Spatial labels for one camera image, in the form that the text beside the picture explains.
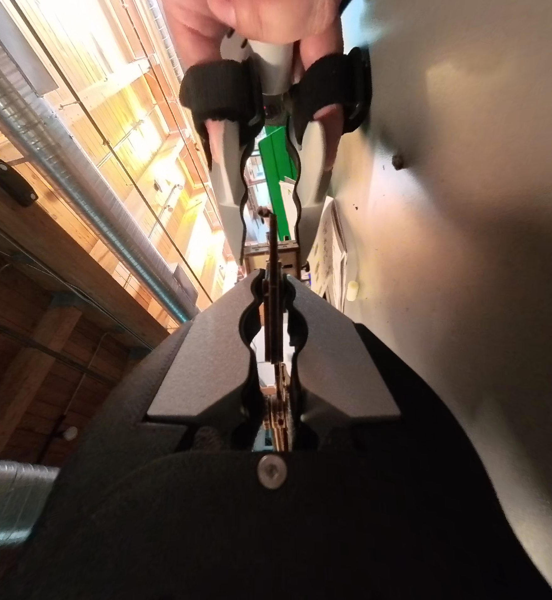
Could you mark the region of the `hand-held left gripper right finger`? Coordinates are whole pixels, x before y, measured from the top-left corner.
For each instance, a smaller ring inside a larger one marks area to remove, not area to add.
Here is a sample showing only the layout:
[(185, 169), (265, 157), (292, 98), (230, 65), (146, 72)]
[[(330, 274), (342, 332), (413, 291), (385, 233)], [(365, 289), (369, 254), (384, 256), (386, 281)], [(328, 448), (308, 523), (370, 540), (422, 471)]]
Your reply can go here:
[(293, 416), (311, 431), (396, 421), (400, 409), (355, 324), (286, 277)]

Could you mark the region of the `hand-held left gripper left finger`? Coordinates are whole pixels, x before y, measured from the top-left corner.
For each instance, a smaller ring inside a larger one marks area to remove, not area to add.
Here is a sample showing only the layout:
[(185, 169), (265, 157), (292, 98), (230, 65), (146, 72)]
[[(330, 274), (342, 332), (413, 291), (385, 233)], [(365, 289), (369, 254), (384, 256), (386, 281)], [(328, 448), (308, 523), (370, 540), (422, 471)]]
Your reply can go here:
[(263, 418), (257, 358), (264, 269), (194, 318), (147, 417), (159, 423), (235, 429)]

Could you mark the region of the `long silver ventilation duct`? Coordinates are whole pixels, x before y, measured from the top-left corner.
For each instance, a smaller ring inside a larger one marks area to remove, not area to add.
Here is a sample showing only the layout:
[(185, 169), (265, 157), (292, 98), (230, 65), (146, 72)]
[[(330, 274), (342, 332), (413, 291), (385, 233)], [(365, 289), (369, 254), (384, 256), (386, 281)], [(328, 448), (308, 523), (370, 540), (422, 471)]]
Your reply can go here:
[(167, 262), (50, 105), (0, 48), (0, 131), (31, 159), (109, 251), (180, 323), (198, 313)]

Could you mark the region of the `short silver ventilation duct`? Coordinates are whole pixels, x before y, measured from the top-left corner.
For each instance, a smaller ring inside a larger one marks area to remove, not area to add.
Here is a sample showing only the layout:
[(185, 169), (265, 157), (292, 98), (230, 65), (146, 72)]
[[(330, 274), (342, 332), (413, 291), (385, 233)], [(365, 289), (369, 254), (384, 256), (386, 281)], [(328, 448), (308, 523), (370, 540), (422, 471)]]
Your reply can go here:
[(0, 460), (0, 550), (25, 543), (59, 472), (55, 467)]

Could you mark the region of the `person's right hand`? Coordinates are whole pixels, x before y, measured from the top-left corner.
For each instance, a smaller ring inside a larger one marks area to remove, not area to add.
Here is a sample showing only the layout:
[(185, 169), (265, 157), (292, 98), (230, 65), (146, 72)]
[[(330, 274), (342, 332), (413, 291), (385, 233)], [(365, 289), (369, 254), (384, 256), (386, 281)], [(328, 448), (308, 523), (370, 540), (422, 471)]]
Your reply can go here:
[(163, 1), (162, 7), (187, 69), (181, 100), (194, 116), (209, 167), (223, 163), (225, 120), (254, 111), (249, 77), (221, 58), (230, 30), (248, 41), (296, 45), (300, 74), (344, 49), (340, 1)]

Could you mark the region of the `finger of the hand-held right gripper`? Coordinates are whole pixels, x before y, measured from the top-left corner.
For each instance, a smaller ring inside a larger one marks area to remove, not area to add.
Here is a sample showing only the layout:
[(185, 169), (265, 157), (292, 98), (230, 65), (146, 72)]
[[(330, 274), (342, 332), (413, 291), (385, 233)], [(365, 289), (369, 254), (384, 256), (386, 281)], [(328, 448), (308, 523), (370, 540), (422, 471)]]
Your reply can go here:
[(244, 169), (252, 152), (252, 141), (240, 145), (239, 124), (206, 121), (211, 152), (209, 177), (218, 204), (227, 242), (238, 265), (243, 265), (246, 223), (243, 210), (248, 200)]
[(316, 239), (325, 199), (331, 181), (331, 172), (325, 169), (326, 135), (321, 122), (310, 122), (301, 144), (292, 141), (292, 157), (297, 170), (293, 187), (293, 203), (297, 209), (294, 225), (299, 259), (304, 265)]

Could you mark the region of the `green box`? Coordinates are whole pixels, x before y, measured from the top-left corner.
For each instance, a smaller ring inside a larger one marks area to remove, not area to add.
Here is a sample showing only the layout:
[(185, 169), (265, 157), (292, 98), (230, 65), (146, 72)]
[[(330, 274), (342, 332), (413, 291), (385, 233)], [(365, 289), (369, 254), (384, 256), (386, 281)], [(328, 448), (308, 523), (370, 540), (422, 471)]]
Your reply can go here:
[(281, 184), (297, 179), (297, 168), (287, 147), (287, 129), (283, 125), (266, 125), (265, 135), (258, 142), (259, 156), (267, 184), (267, 191), (272, 205), (272, 212), (278, 220), (278, 236), (280, 241), (295, 240), (296, 207), (289, 210), (288, 218), (285, 201), (292, 200), (291, 194), (285, 191), (282, 195)]

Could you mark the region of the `printed instruction sheet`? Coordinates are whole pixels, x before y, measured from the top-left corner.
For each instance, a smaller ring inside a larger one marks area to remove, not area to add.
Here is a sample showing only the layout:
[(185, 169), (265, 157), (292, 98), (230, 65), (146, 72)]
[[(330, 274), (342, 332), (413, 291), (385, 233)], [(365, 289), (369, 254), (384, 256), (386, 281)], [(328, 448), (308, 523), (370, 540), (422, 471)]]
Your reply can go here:
[(336, 200), (330, 196), (310, 250), (310, 289), (340, 312), (347, 299), (348, 251)]

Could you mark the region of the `wooden model part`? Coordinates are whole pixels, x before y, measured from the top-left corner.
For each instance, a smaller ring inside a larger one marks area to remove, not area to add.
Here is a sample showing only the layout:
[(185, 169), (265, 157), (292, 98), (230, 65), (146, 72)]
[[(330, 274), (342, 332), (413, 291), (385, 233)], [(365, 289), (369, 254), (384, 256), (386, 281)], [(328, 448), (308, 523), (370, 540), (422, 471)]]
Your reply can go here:
[(263, 307), (265, 327), (265, 360), (273, 365), (274, 395), (267, 399), (267, 420), (272, 430), (273, 448), (287, 452), (292, 444), (292, 417), (288, 385), (290, 378), (284, 362), (284, 306), (282, 295), (282, 266), (278, 249), (277, 217), (267, 207), (261, 207), (259, 216), (268, 223), (267, 243), (269, 256), (263, 280)]

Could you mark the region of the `black wall box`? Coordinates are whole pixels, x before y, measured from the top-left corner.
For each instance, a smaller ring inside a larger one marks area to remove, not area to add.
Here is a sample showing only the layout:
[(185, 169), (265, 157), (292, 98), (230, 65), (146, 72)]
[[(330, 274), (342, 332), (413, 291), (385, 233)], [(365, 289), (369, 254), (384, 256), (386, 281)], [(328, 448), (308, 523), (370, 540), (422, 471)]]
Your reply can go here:
[(30, 207), (39, 197), (32, 185), (12, 166), (0, 159), (0, 189), (22, 207)]

